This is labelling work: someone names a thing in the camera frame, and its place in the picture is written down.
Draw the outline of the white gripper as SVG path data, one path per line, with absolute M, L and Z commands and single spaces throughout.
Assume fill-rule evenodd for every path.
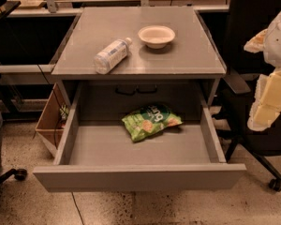
M 263 51 L 266 63 L 276 69 L 269 75 L 260 75 L 256 85 L 247 126 L 254 131 L 269 128 L 281 113 L 281 11 L 264 29 L 247 41 L 244 50 Z

